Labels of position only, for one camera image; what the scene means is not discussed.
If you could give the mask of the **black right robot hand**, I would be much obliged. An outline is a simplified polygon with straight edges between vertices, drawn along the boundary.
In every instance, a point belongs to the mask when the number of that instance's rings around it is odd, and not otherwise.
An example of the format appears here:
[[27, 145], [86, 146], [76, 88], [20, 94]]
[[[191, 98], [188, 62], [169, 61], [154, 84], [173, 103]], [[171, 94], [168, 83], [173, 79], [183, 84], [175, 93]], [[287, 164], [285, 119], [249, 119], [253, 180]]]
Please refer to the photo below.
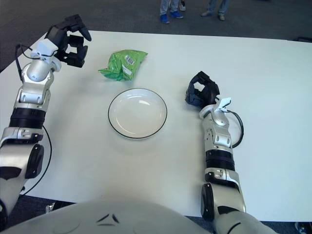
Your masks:
[[[197, 82], [204, 86], [201, 91], [195, 88]], [[216, 104], [215, 99], [219, 94], [218, 85], [206, 73], [200, 71], [190, 81], [185, 101], [190, 105], [204, 108], [207, 105]]]

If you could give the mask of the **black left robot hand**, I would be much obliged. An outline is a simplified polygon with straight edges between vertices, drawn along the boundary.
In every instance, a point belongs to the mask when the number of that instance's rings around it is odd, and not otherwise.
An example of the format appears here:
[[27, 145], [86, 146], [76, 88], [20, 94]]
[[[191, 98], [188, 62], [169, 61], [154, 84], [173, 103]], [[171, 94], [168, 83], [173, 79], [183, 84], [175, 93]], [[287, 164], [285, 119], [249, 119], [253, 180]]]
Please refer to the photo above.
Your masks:
[[92, 38], [78, 14], [51, 26], [45, 37], [58, 48], [54, 55], [58, 60], [78, 68], [84, 65], [88, 51], [84, 40], [91, 41]]

